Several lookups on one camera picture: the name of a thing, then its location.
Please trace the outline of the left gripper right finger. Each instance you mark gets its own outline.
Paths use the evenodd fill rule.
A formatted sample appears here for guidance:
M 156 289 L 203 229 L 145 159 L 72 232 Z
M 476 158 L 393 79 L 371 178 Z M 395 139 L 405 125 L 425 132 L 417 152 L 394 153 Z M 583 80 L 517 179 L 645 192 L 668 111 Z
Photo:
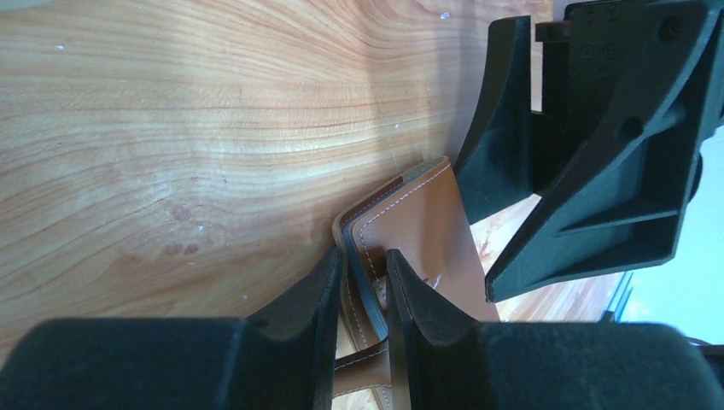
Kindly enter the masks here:
M 397 409 L 720 409 L 703 350 L 646 323 L 481 322 L 387 253 Z

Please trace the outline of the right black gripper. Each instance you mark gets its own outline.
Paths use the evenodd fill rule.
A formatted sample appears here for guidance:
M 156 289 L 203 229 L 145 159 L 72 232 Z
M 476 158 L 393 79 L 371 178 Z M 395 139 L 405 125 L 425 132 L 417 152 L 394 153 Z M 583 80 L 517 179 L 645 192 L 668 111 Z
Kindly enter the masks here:
M 722 118 L 720 1 L 575 3 L 537 25 L 531 128 L 530 29 L 528 16 L 490 24 L 454 165 L 474 225 L 533 194 L 531 148 L 540 200 L 487 273 L 492 302 L 670 261 Z

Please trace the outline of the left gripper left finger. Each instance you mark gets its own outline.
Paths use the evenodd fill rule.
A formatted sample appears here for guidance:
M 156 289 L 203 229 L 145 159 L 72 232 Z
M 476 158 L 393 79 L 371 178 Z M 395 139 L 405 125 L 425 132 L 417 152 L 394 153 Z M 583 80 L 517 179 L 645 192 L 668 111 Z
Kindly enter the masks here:
M 246 317 L 52 319 L 1 371 L 4 409 L 328 409 L 342 255 Z

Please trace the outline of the brown leather card holder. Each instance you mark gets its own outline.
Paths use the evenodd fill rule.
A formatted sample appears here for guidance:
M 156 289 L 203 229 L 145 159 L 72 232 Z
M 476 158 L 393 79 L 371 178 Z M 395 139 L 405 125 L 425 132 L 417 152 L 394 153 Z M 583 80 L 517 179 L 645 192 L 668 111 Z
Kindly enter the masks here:
M 386 323 L 390 249 L 469 316 L 499 320 L 485 297 L 485 272 L 447 157 L 390 179 L 338 214 L 331 230 L 347 263 L 341 314 L 355 348 L 336 361 L 334 397 L 369 390 L 379 408 L 393 406 Z

